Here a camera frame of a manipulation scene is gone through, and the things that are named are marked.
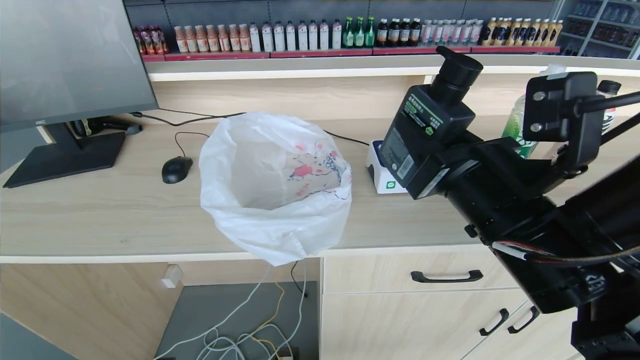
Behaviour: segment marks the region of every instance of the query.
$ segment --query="black handle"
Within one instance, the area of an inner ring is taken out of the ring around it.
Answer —
[[[513,326],[509,326],[507,328],[507,331],[509,331],[510,334],[517,334],[520,331],[523,331],[525,327],[529,326],[530,323],[533,322],[533,320],[535,320],[538,316],[540,315],[540,310],[538,310],[537,307],[532,306],[531,307],[531,318],[529,319],[528,322],[526,322],[521,328],[516,329]]]
[[[489,336],[492,332],[500,327],[500,325],[504,324],[505,321],[509,318],[509,311],[507,309],[500,310],[500,321],[493,327],[493,329],[487,331],[485,328],[480,329],[480,336]]]
[[[482,279],[484,277],[484,275],[482,274],[482,272],[480,272],[480,270],[469,270],[469,277],[467,277],[466,279],[451,279],[451,280],[438,280],[438,279],[429,279],[426,276],[424,276],[424,274],[420,271],[412,271],[411,272],[411,279],[413,281],[417,281],[417,282],[439,282],[439,283],[443,283],[443,282],[474,282],[474,281],[478,281],[480,279]]]

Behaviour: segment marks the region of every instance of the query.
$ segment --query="white plastic bag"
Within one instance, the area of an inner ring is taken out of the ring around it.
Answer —
[[[296,117],[223,119],[200,152],[200,205],[231,241],[274,266],[340,241],[351,167],[320,127]]]

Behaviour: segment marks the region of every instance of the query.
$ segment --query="cabinet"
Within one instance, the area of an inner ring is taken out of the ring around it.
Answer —
[[[527,301],[504,326],[463,360],[565,360],[574,356],[577,351],[571,346],[571,324],[576,320],[577,309],[540,314],[526,325],[532,316],[531,307],[531,302]]]
[[[321,360],[460,360],[524,301],[522,290],[325,295]]]

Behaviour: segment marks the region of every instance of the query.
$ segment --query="monitor screen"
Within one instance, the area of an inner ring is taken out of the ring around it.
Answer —
[[[122,0],[2,0],[0,131],[157,108]]]

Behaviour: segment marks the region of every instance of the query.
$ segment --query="computer mouse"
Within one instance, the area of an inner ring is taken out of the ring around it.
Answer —
[[[179,183],[187,177],[189,169],[193,165],[193,160],[186,156],[178,156],[168,160],[162,166],[162,181],[165,184]]]

